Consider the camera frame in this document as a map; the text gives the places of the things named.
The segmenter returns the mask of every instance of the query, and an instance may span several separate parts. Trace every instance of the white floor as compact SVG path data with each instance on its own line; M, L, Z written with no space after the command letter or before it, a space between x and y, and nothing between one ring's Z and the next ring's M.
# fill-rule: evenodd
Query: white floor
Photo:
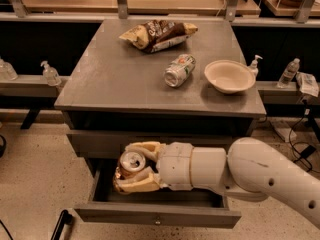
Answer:
M68 127L59 115L58 120L50 121L40 114L30 129L20 130L21 122L14 119L14 113L0 117L0 134L8 142L0 158L0 220L15 240L50 239L63 209L73 215L74 221L64 228L60 239L320 239L319 229L273 198L260 203L229 199L230 210L242 213L233 229L84 223L72 207L87 201L93 179L85 161L75 155L66 138ZM260 126L255 137L286 147L270 133L268 122ZM305 130L297 131L298 138L314 141L312 133ZM0 239L9 239L1 225Z

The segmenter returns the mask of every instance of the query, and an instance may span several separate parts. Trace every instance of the snack bag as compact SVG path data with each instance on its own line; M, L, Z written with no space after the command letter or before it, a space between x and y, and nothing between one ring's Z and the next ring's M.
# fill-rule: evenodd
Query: snack bag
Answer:
M137 25L119 38L130 41L139 50L154 53L184 42L197 31L192 23L152 20Z

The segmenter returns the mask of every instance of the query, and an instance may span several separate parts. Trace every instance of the paper bowl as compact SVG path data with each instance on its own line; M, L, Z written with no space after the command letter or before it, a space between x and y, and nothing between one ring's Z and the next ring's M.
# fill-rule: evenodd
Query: paper bowl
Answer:
M226 94L248 90L256 82L255 75L247 66L231 60L208 64L204 74L218 91Z

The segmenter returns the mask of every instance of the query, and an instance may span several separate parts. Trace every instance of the plastic bottle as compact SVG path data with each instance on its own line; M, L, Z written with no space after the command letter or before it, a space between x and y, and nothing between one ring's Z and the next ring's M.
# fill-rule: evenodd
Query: plastic bottle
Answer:
M58 71L55 68L50 67L48 61L42 61L41 67L44 67L42 74L46 78L48 85L57 86L61 84L61 78Z
M18 78L12 65L9 62L5 62L3 59L0 59L0 74L1 78L6 80L15 80Z
M286 69L283 71L277 87L278 88L286 88L288 87L289 83L292 81L296 73L298 72L300 68L300 59L295 58L293 61L291 61Z
M252 73L257 76L259 69L258 69L258 59L263 59L261 56L259 55L255 55L254 56L254 60L251 62L250 66L248 66L248 68L251 69Z

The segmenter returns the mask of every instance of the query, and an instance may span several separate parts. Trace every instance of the soda can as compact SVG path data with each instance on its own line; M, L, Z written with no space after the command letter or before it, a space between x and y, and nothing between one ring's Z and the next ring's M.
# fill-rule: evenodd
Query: soda can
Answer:
M196 66L195 58L190 54L181 54L164 71L164 80L170 87L179 87L191 75Z

